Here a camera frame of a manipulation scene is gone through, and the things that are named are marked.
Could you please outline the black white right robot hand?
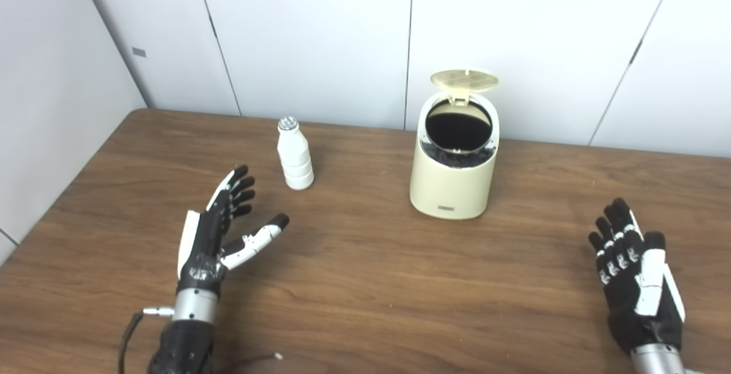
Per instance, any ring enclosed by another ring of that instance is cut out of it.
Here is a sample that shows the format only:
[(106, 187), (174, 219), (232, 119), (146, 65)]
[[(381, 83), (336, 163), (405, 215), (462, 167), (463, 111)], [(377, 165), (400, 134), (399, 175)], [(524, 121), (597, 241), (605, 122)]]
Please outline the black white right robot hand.
[(660, 231), (643, 233), (629, 204), (614, 199), (588, 234), (609, 308), (608, 327), (624, 353), (650, 344), (683, 348), (686, 309)]

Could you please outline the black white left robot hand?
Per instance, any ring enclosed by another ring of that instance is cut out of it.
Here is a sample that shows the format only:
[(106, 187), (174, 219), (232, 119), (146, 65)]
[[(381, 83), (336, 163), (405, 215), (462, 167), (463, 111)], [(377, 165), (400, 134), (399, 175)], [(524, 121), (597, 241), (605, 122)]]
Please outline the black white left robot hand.
[(253, 259), (289, 225), (290, 218), (279, 213), (256, 230), (223, 242), (233, 222), (252, 211), (254, 182), (248, 166), (237, 166), (212, 192), (203, 212), (186, 213), (178, 252), (176, 292), (198, 289), (219, 296), (227, 273)]

